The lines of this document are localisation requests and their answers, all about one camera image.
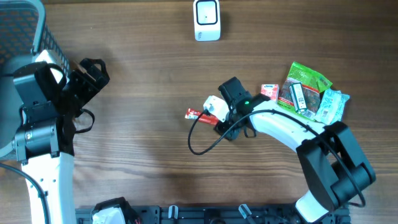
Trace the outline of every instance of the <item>red and white wrapper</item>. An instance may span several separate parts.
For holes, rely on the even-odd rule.
[[[201,114],[201,111],[197,111],[191,108],[188,108],[187,113],[185,114],[185,119],[197,119],[198,116]],[[199,122],[206,123],[206,124],[211,124],[211,125],[216,125],[218,122],[218,119],[216,116],[210,115],[202,115],[200,117]]]
[[[279,85],[278,84],[263,84],[261,85],[261,94],[269,96],[275,103],[278,100]]]

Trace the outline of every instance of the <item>wood grain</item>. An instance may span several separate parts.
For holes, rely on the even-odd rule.
[[[233,76],[251,93],[263,83],[282,84],[297,61],[351,95],[344,121],[377,174],[364,191],[368,206],[351,210],[353,223],[396,222],[395,1],[222,2],[222,38],[206,43],[194,39],[191,2],[46,7],[70,60],[102,58],[111,76],[86,106],[96,115],[93,130],[74,140],[76,208],[120,196],[161,206],[294,202],[307,191],[294,153],[261,135],[194,156],[184,114]],[[77,125],[89,123],[83,117]],[[216,138],[201,124],[193,145],[200,151]],[[0,223],[29,223],[24,180],[0,172]]]

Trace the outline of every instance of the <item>wooden surface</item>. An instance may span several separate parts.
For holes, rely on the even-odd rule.
[[[269,136],[241,136],[194,156],[184,114],[233,76],[251,93],[282,84],[297,61],[351,95],[344,122],[377,174],[364,191],[367,207],[351,209],[353,223],[397,222],[394,1],[223,2],[222,38],[205,43],[194,39],[190,2],[46,7],[70,60],[102,58],[111,76],[86,106],[96,115],[93,130],[74,140],[76,208],[120,196],[132,205],[294,202],[307,185],[290,149]],[[201,124],[193,145],[200,151],[216,138]],[[29,223],[24,179],[0,170],[0,181],[0,223]]]

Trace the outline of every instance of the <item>gray plastic basket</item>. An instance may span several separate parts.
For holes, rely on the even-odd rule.
[[[68,74],[68,59],[45,23],[44,5],[39,0],[0,0],[0,71],[16,57],[33,58],[44,49],[56,51]]]

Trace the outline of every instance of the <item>table top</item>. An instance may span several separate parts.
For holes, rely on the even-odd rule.
[[[256,94],[261,84],[283,84],[296,61],[351,96],[343,121],[377,175],[364,191],[366,208],[351,209],[353,223],[396,222],[396,2],[226,1],[216,42],[195,41],[191,2],[46,8],[70,61],[102,58],[111,77],[86,106],[96,116],[93,129],[75,136],[76,208],[121,196],[161,206],[296,201],[308,189],[297,156],[282,143],[240,136],[194,156],[187,147],[192,121],[184,118],[231,77]],[[218,137],[199,124],[192,144],[200,151]],[[0,181],[0,223],[29,223],[24,179],[0,170]]]

